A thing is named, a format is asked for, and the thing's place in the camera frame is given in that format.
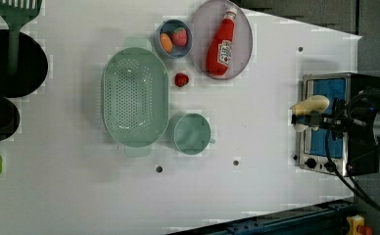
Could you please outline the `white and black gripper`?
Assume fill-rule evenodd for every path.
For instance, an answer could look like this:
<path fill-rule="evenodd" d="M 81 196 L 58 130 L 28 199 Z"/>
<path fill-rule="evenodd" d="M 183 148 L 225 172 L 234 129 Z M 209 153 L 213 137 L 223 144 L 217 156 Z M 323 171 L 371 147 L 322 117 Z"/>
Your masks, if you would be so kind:
<path fill-rule="evenodd" d="M 359 91 L 333 116 L 313 111 L 308 115 L 292 115 L 291 124 L 296 131 L 308 128 L 326 129 L 330 122 L 330 139 L 338 140 L 348 135 L 351 141 L 374 141 L 373 125 L 380 113 L 380 89 L 366 88 Z"/>

